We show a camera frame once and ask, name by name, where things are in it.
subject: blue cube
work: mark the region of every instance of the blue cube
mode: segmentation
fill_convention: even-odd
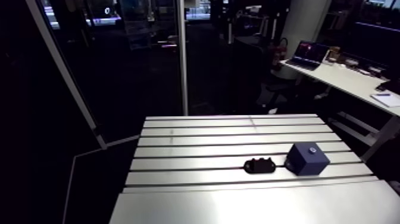
[[[285,166],[299,176],[319,175],[330,163],[314,142],[293,144],[286,156]]]

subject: metal door frame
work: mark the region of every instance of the metal door frame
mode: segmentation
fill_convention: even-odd
[[[87,105],[85,104],[85,101],[83,100],[82,95],[79,92],[71,76],[71,73],[64,62],[63,57],[61,56],[54,42],[53,36],[50,33],[48,25],[43,17],[42,10],[39,8],[39,4],[36,2],[36,0],[26,0],[26,4],[28,5],[28,8],[30,10],[30,13],[32,14],[33,19],[35,20],[37,28],[39,29],[40,34],[42,35],[43,40],[45,41],[46,46],[48,47],[49,52],[53,57],[53,60],[56,63],[56,66],[58,67],[62,78],[65,81],[65,84],[67,84],[68,89],[70,90],[76,104],[78,105],[79,110],[81,111],[87,124],[95,135],[100,147],[103,150],[106,150],[107,144],[105,143],[102,135],[96,132],[97,125],[95,123],[95,120],[91,115]]]

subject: monitor screen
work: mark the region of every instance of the monitor screen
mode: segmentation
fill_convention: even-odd
[[[328,46],[319,43],[300,41],[293,58],[319,64],[324,59],[327,51]]]

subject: black object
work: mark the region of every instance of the black object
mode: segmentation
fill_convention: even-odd
[[[375,90],[389,90],[400,95],[400,80],[390,80],[379,85]]]
[[[356,22],[349,28],[348,35],[341,45],[341,51],[361,57],[361,63],[368,60],[367,64],[373,67],[387,68],[384,76],[388,79],[398,79],[399,39],[399,29]]]
[[[272,161],[271,157],[268,159],[260,158],[258,160],[252,159],[246,161],[244,169],[247,173],[273,173],[275,172],[276,165]]]
[[[319,43],[300,41],[295,54],[287,63],[308,70],[315,70],[320,66],[328,48],[328,46]]]
[[[313,142],[293,144],[285,167],[296,175],[319,175],[330,163],[325,153]]]

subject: glass door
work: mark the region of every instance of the glass door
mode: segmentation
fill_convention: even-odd
[[[90,108],[96,132],[106,142],[138,135],[146,116],[184,115],[181,3],[37,2],[71,81]]]

